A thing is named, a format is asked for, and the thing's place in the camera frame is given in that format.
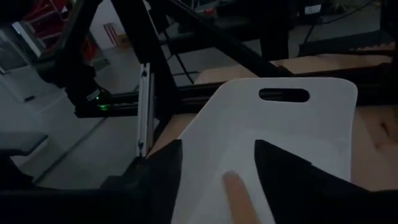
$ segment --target white cutting board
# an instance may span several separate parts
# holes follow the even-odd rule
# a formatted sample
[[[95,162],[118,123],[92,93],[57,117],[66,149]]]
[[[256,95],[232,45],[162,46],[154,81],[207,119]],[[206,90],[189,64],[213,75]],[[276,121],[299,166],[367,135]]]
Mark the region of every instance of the white cutting board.
[[[310,99],[264,101],[263,88],[304,89]],[[182,177],[172,223],[232,223],[221,181],[228,170],[243,179],[261,223],[275,223],[254,162],[257,139],[349,181],[356,99],[356,86],[337,78],[245,78],[221,86],[180,136]]]

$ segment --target white wall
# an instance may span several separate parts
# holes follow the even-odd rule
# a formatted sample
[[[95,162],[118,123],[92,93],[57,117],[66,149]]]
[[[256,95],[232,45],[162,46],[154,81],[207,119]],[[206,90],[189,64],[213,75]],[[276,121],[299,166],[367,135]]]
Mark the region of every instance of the white wall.
[[[94,16],[93,23],[90,27],[90,32],[93,34],[101,49],[108,49],[114,47],[108,35],[105,32],[103,25],[107,23],[114,23],[116,33],[123,34],[124,29],[120,22],[118,15],[110,0],[104,0],[97,9]]]

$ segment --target gray floor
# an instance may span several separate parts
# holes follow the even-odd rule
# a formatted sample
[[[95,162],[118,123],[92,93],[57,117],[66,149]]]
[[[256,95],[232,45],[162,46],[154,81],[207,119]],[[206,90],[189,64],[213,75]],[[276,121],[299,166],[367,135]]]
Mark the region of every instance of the gray floor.
[[[336,23],[315,28],[310,41],[374,31],[379,28],[379,11],[373,8]],[[298,27],[290,34],[290,57],[298,54],[309,27]],[[245,43],[260,51],[259,41]],[[139,62],[133,51],[106,50],[111,66],[98,74],[98,83],[113,93],[131,91],[139,83]],[[187,69],[234,65],[229,57],[216,49],[181,54]],[[182,72],[175,57],[169,61],[173,73]],[[177,85],[189,85],[184,76],[175,77]],[[108,118],[93,134],[75,148],[41,181],[46,187],[61,189],[97,188],[109,175],[121,175],[133,160],[136,148],[136,118]]]

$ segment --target cutting board handle hole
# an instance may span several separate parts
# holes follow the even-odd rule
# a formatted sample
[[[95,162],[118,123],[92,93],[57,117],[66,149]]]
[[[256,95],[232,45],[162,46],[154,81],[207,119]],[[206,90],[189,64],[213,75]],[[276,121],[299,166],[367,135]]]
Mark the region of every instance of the cutting board handle hole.
[[[303,89],[293,88],[263,88],[259,96],[266,101],[305,103],[310,99],[310,93]]]

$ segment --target wooden tabletop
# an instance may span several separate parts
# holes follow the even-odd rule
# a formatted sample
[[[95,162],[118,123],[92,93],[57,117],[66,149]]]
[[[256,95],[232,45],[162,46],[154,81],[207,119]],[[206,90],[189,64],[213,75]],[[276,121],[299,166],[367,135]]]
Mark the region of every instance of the wooden tabletop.
[[[369,49],[392,49],[387,45]],[[273,62],[292,73],[358,68],[390,62],[384,56],[317,55]],[[205,70],[195,84],[225,82],[236,78],[255,78],[240,65]],[[155,143],[151,154],[177,139],[195,114],[175,115]],[[369,190],[398,189],[398,109],[358,108],[353,126],[352,182]]]

